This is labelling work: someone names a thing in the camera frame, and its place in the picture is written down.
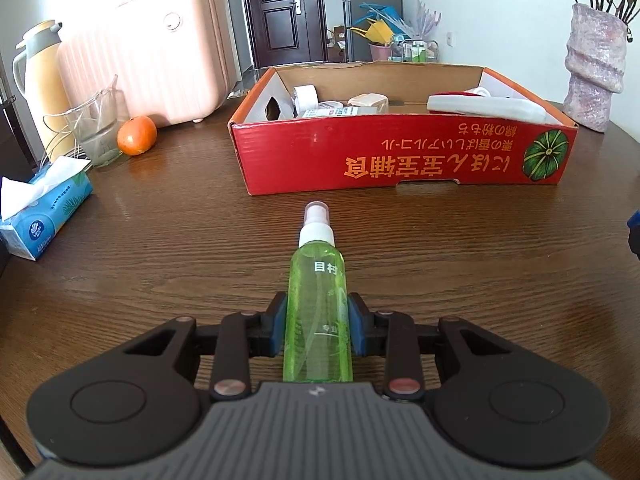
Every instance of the flower vase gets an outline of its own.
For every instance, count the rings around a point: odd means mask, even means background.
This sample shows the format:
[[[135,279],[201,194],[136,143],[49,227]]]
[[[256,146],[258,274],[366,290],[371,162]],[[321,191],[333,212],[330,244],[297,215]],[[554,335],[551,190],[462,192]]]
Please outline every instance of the flower vase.
[[[564,66],[571,73],[564,113],[591,130],[604,133],[611,98],[622,92],[626,25],[619,18],[585,4],[574,4]]]

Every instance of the bottle cap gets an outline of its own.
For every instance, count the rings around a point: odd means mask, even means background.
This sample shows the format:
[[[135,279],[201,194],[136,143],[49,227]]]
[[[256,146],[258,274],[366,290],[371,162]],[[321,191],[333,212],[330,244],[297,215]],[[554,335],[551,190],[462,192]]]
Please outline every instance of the bottle cap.
[[[324,202],[310,202],[305,208],[305,223],[300,230],[299,247],[309,242],[327,242],[335,247],[334,231],[329,225],[329,208]]]

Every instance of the pumpkin illustration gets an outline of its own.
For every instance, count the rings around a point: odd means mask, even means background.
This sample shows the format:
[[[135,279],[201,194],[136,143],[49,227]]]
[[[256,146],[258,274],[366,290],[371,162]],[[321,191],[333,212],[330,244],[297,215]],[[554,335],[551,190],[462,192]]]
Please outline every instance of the pumpkin illustration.
[[[569,150],[569,139],[560,130],[549,130],[539,135],[524,153],[522,171],[533,182],[553,175]]]

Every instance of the dark brown door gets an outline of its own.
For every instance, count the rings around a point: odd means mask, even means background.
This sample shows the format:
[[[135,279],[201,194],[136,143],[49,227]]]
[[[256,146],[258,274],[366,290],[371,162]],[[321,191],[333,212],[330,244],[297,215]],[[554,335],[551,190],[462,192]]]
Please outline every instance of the dark brown door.
[[[256,68],[324,60],[322,0],[245,0]]]

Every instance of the tissue brand logo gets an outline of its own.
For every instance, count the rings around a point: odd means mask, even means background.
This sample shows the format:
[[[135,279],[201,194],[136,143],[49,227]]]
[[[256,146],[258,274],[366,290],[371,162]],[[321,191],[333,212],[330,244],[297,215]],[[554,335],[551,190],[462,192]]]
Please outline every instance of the tissue brand logo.
[[[44,224],[40,220],[36,220],[31,224],[31,227],[29,227],[29,238],[31,238],[31,240],[37,240],[43,231]]]

